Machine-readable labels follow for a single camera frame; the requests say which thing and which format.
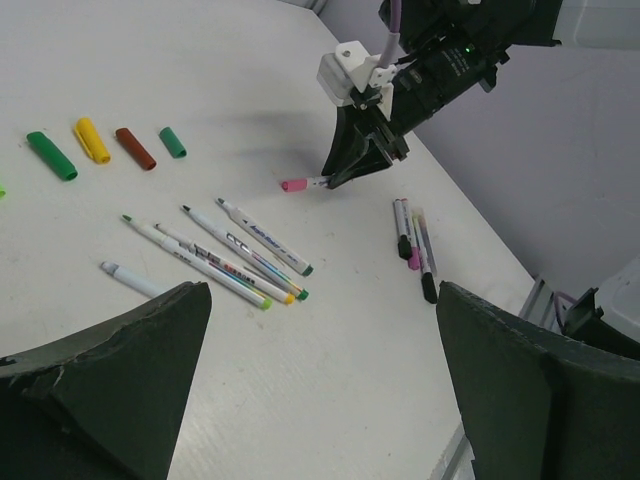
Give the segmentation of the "teal green pen cap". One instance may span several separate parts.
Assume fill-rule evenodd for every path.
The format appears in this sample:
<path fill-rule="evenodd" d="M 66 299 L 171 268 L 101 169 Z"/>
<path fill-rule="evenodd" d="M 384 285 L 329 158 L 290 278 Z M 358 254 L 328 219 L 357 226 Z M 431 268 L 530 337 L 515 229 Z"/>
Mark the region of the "teal green pen cap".
<path fill-rule="evenodd" d="M 173 158 L 180 159 L 187 155 L 185 146 L 170 127 L 161 129 L 158 136 Z"/>

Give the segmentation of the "dark green cap marker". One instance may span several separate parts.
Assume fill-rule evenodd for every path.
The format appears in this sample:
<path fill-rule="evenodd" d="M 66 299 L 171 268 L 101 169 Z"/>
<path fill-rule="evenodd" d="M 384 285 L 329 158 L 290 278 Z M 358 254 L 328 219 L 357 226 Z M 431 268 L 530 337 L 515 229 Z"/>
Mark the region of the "dark green cap marker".
<path fill-rule="evenodd" d="M 158 229 L 152 227 L 151 225 L 135 220 L 129 215 L 122 214 L 121 218 L 127 225 L 132 227 L 140 235 L 154 242 L 163 250 L 188 264 L 200 273 L 223 285 L 225 288 L 239 295 L 244 300 L 250 302 L 252 305 L 258 307 L 263 311 L 268 310 L 271 307 L 272 302 L 268 298 L 264 297 L 262 294 L 255 292 L 253 289 L 247 287 L 231 275 L 219 270 L 215 266 L 209 265 L 204 260 L 198 258 L 195 254 L 182 247 L 174 238 L 161 233 Z"/>

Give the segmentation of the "yellow cap marker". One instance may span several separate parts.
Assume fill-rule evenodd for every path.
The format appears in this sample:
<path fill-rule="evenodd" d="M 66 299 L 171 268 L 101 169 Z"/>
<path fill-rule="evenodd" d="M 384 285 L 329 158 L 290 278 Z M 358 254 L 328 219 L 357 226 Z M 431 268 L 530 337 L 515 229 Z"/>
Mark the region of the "yellow cap marker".
<path fill-rule="evenodd" d="M 185 234 L 180 233 L 176 229 L 162 223 L 156 223 L 154 227 L 160 232 L 175 239 L 181 247 L 184 247 L 198 258 L 230 275 L 235 280 L 242 282 L 252 290 L 265 294 L 285 305 L 291 305 L 294 303 L 295 297 L 293 294 L 282 290 L 280 287 L 273 285 L 271 282 L 264 280 L 256 274 L 243 271 L 239 265 L 236 265 L 233 262 L 215 254 L 211 250 L 202 247 L 197 242 L 190 239 Z"/>

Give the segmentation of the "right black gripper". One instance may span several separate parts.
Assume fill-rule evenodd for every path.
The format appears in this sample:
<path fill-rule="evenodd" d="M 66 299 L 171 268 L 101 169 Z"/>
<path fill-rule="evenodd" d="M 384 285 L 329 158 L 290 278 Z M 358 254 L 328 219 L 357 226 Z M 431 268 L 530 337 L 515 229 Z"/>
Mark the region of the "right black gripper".
<path fill-rule="evenodd" d="M 485 49 L 479 40 L 450 31 L 419 48 L 410 47 L 407 66 L 392 80 L 391 117 L 370 107 L 337 109 L 336 129 L 322 174 L 328 189 L 386 170 L 404 160 L 405 135 L 432 118 L 476 85 L 489 92 L 497 82 L 497 66 L 509 60 L 506 44 Z"/>

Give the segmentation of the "light green cap marker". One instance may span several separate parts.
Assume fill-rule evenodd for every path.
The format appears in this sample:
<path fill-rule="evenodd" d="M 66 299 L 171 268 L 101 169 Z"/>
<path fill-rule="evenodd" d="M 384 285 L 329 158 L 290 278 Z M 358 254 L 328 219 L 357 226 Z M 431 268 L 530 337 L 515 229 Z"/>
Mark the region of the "light green cap marker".
<path fill-rule="evenodd" d="M 156 285 L 150 280 L 119 264 L 104 261 L 100 264 L 100 268 L 116 281 L 146 296 L 147 298 L 156 298 L 167 291 L 167 288 Z"/>

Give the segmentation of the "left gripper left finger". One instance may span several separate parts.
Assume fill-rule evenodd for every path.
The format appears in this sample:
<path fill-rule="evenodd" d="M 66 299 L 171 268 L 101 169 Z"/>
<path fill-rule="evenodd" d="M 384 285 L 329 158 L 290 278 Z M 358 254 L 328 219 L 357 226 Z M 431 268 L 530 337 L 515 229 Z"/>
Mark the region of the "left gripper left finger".
<path fill-rule="evenodd" d="M 185 282 L 2 358 L 2 478 L 167 478 L 210 313 Z"/>

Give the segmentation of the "dark green pen cap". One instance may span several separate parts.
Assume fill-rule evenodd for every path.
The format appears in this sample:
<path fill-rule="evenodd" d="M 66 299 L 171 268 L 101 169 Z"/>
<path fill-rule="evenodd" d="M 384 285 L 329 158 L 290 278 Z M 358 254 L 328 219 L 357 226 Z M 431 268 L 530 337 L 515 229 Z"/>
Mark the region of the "dark green pen cap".
<path fill-rule="evenodd" d="M 71 181 L 78 176 L 78 171 L 68 157 L 40 131 L 30 132 L 26 140 L 36 155 L 62 181 Z"/>

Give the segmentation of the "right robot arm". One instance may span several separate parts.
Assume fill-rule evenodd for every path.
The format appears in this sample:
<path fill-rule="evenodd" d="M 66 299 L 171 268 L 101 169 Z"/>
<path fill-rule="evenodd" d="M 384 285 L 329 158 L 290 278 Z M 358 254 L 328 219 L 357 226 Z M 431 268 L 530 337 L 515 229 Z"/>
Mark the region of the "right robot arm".
<path fill-rule="evenodd" d="M 322 169 L 335 189 L 404 160 L 405 137 L 472 87 L 497 83 L 514 45 L 636 50 L 636 1 L 385 1 L 382 53 L 338 44 L 317 80 L 337 108 Z"/>

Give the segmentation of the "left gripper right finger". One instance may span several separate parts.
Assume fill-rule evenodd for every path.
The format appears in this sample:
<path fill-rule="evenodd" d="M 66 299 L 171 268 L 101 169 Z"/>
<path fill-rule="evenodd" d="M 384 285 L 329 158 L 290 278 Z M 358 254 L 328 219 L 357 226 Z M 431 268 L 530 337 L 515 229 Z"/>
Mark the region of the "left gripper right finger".
<path fill-rule="evenodd" d="M 636 479 L 639 362 L 442 282 L 439 334 L 478 479 Z"/>

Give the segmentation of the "brown cap marker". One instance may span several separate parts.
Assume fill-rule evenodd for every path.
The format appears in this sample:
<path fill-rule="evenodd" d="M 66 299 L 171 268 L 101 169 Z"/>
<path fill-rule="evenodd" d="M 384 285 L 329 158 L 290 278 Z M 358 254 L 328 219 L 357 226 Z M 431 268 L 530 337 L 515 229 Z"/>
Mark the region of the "brown cap marker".
<path fill-rule="evenodd" d="M 182 205 L 182 210 L 200 227 L 206 230 L 222 244 L 226 245 L 243 260 L 247 261 L 252 267 L 257 269 L 275 285 L 283 288 L 300 301 L 304 301 L 308 298 L 309 292 L 306 289 L 296 285 L 289 276 L 267 261 L 255 250 L 251 249 L 236 235 L 217 225 L 210 219 L 206 218 L 203 214 L 187 205 Z"/>

